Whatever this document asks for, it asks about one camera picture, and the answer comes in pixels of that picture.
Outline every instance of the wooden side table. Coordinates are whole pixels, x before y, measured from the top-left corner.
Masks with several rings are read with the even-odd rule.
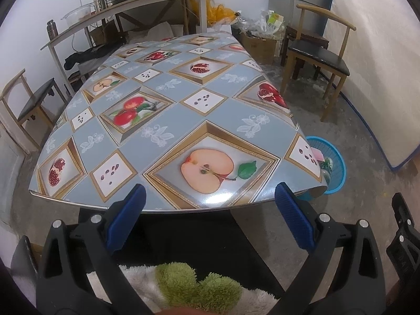
[[[291,26],[286,26],[286,34],[284,35],[283,46],[281,48],[281,60],[280,60],[281,66],[284,66],[286,63],[288,41],[289,39],[295,40],[296,35],[297,35],[297,29]],[[324,37],[321,37],[319,34],[314,33],[310,30],[302,29],[302,35],[300,38],[302,40],[310,41],[316,45],[319,45],[325,49],[328,49],[329,41],[325,39]],[[293,71],[292,79],[294,80],[297,79],[299,75],[299,71],[303,67],[304,64],[305,64],[304,60],[301,60],[301,59],[296,60],[295,70]],[[318,78],[320,71],[321,71],[321,68],[317,67],[315,70],[314,77],[313,77],[314,80]]]

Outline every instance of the table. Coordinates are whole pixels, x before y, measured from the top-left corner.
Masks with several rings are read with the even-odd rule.
[[[290,38],[293,40],[296,39],[296,35],[297,35],[297,29],[291,26],[286,26],[286,34],[284,35],[283,46],[281,49],[281,61],[280,61],[281,66],[284,66],[286,63],[288,41]],[[328,39],[325,39],[324,37],[321,37],[319,34],[314,33],[310,30],[302,29],[302,34],[300,38],[302,40],[315,43],[325,49],[328,49],[328,44],[329,44]],[[292,79],[294,80],[297,79],[299,75],[299,71],[303,67],[304,64],[305,64],[304,60],[299,59],[299,58],[296,59],[296,65],[295,65],[295,70],[293,71]],[[313,77],[314,80],[317,80],[320,72],[321,72],[321,68],[318,66],[314,73],[314,77]]]
[[[49,43],[47,43],[45,46],[41,48],[43,50],[44,48],[48,47],[52,58],[54,60],[55,65],[57,66],[58,70],[61,73],[62,78],[64,79],[64,82],[67,86],[67,89],[69,90],[71,96],[74,96],[74,90],[71,87],[71,84],[67,78],[66,72],[63,68],[63,66],[60,63],[60,59],[58,58],[57,52],[55,51],[55,46],[57,46],[60,42],[67,39],[68,37],[72,36],[74,33],[85,29],[86,36],[89,41],[89,45],[92,47],[92,41],[90,39],[89,35],[89,26],[95,22],[98,22],[100,20],[103,20],[107,17],[110,17],[112,15],[122,13],[124,11],[127,11],[129,9],[145,6],[148,4],[153,4],[155,2],[161,2],[161,1],[169,1],[169,0],[127,0],[124,2],[121,2],[119,4],[113,5],[105,10],[102,10],[96,14],[93,14],[87,19],[84,19],[68,29],[66,29],[64,32],[61,32],[57,37],[55,37],[53,40],[51,40]],[[207,31],[207,10],[206,10],[206,0],[199,0],[200,3],[200,25],[202,32]]]
[[[136,183],[146,212],[229,208],[327,188],[290,109],[225,32],[129,44],[58,119],[33,195],[106,209]]]

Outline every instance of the silver bolt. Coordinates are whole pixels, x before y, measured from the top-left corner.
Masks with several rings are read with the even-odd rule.
[[[52,224],[53,228],[59,228],[61,226],[61,220],[56,220]]]
[[[90,218],[90,221],[94,224],[98,224],[102,220],[102,216],[100,214],[95,214]]]
[[[331,220],[331,217],[326,213],[321,213],[319,215],[319,220],[322,221],[323,223],[328,223]]]
[[[365,219],[361,219],[359,221],[360,226],[362,226],[363,228],[367,228],[369,226],[369,223],[365,220]]]

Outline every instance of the yellow plastic bag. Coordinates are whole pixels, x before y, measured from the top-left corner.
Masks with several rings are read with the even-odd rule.
[[[192,11],[195,15],[199,15],[199,4],[196,0],[190,0]],[[207,26],[211,27],[215,24],[230,25],[235,20],[235,12],[230,8],[225,8],[222,4],[212,7],[210,0],[206,0],[207,7]]]

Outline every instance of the metal thermos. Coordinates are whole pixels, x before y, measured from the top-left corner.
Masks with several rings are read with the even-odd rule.
[[[96,13],[108,8],[108,1],[107,0],[93,0],[95,3],[95,11]]]
[[[47,32],[50,40],[53,40],[56,36],[58,36],[57,26],[54,20],[50,20],[47,22]]]

